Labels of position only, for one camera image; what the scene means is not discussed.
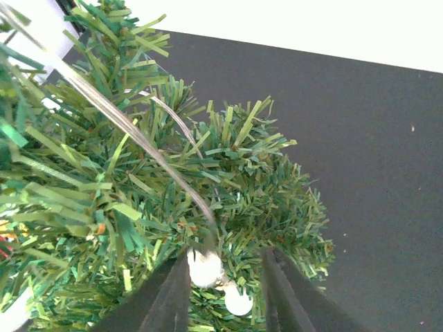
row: artificial pine branch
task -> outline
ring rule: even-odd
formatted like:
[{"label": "artificial pine branch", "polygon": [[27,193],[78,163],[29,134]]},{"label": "artificial pine branch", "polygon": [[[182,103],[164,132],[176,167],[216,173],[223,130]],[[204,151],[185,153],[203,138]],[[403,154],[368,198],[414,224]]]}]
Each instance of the artificial pine branch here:
[{"label": "artificial pine branch", "polygon": [[[321,279],[333,260],[332,242],[320,233],[327,222],[320,194],[281,152],[296,142],[263,116],[270,98],[220,112],[212,102],[198,107],[192,86],[147,56],[167,55],[169,36],[152,24],[136,27],[124,1],[82,5],[66,18],[91,33],[86,45],[74,41],[82,59],[73,68],[210,204],[226,273],[255,299],[250,315],[236,317],[222,292],[193,288],[190,331],[264,331],[259,249],[281,248],[311,279]],[[36,72],[29,76],[9,57]],[[33,77],[42,68],[1,47],[0,233],[14,237],[0,241],[8,256],[0,262],[1,307],[29,287],[34,331],[85,331],[153,268],[200,242],[207,227],[168,173],[81,94],[61,80],[38,86]],[[153,96],[187,122],[197,148]],[[208,123],[190,120],[203,110]]]}]

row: light bulb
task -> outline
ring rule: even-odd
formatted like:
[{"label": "light bulb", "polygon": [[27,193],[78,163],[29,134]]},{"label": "light bulb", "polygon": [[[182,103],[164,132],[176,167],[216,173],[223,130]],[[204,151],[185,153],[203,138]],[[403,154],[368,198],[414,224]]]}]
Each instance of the light bulb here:
[{"label": "light bulb", "polygon": [[188,251],[189,274],[192,282],[202,288],[214,286],[223,274],[223,264],[215,252],[202,255],[199,251]]},{"label": "light bulb", "polygon": [[243,316],[251,311],[253,299],[250,299],[246,294],[246,289],[243,290],[243,294],[240,294],[237,284],[229,282],[223,290],[225,292],[224,303],[230,313],[236,316]]}]

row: dark gray surface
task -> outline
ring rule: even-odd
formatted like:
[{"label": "dark gray surface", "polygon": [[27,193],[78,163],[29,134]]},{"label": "dark gray surface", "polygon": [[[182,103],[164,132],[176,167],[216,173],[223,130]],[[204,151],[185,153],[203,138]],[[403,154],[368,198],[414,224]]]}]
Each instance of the dark gray surface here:
[{"label": "dark gray surface", "polygon": [[177,33],[171,44],[155,58],[196,81],[202,104],[275,98],[299,143],[287,152],[329,209],[329,296],[375,331],[443,331],[443,75]]}]

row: white wall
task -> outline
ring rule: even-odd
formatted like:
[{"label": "white wall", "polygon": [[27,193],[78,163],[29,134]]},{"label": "white wall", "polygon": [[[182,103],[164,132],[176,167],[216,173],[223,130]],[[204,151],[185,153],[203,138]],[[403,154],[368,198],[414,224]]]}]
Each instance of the white wall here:
[{"label": "white wall", "polygon": [[[64,21],[63,11],[54,0],[5,0],[3,2],[31,19],[29,25],[31,33],[45,46],[56,50],[61,57],[65,56],[73,46],[73,42],[63,34],[63,30],[67,29],[72,35],[78,37],[72,24]],[[38,47],[23,35],[15,35],[8,46],[33,60],[46,64]],[[49,74],[53,67],[48,65],[45,69]]]},{"label": "white wall", "polygon": [[126,0],[159,29],[443,73],[442,0]]}]

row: white bulb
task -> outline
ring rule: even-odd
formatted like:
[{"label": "white bulb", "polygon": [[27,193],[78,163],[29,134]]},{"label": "white bulb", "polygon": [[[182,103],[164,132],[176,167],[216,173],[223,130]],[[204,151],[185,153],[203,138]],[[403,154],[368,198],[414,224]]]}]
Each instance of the white bulb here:
[{"label": "white bulb", "polygon": [[245,289],[241,295],[237,290],[237,284],[235,282],[230,282],[225,285],[223,290],[225,292],[224,303],[226,309],[228,309],[230,313],[236,316],[243,316],[251,311],[253,299],[249,298]]},{"label": "white bulb", "polygon": [[203,256],[199,251],[189,249],[188,265],[191,280],[198,287],[208,288],[214,286],[223,274],[222,261],[212,251],[208,251]]}]

